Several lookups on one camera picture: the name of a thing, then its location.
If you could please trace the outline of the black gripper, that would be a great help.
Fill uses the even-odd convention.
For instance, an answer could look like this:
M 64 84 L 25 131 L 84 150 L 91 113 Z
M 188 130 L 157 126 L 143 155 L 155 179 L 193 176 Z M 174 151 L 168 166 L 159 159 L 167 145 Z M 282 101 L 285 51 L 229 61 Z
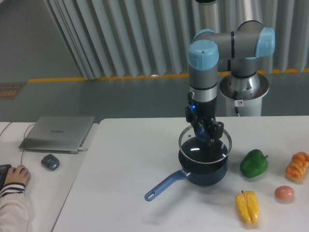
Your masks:
M 222 137 L 224 131 L 224 123 L 215 120 L 217 97 L 211 101 L 201 102 L 194 100 L 194 96 L 195 92 L 188 93 L 185 118 L 193 126 L 197 138 L 205 138 L 206 130 L 209 137 L 208 145 L 210 146 Z

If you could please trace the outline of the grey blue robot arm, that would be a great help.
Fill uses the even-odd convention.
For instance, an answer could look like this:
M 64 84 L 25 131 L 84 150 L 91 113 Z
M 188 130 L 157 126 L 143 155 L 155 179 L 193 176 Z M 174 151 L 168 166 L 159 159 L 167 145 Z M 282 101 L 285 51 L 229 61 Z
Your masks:
M 197 32 L 188 49 L 189 84 L 186 120 L 206 144 L 218 141 L 224 125 L 215 118 L 217 94 L 225 97 L 228 116 L 261 115 L 269 90 L 257 62 L 275 50 L 275 31 L 263 25 L 257 0 L 236 1 L 237 30 Z

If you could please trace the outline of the white striped sleeve forearm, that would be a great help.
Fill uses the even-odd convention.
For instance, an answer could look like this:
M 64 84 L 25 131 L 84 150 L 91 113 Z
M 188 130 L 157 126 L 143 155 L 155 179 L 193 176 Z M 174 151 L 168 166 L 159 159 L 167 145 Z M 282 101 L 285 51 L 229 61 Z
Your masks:
M 0 191 L 0 231 L 27 232 L 29 213 L 25 184 L 10 183 Z

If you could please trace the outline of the person's hand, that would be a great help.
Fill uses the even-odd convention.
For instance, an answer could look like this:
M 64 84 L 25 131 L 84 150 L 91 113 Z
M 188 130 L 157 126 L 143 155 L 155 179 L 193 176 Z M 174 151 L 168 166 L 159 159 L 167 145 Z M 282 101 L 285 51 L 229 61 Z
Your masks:
M 24 165 L 18 165 L 16 168 L 11 167 L 8 170 L 8 173 L 6 175 L 4 185 L 18 183 L 26 185 L 30 178 L 31 174 Z

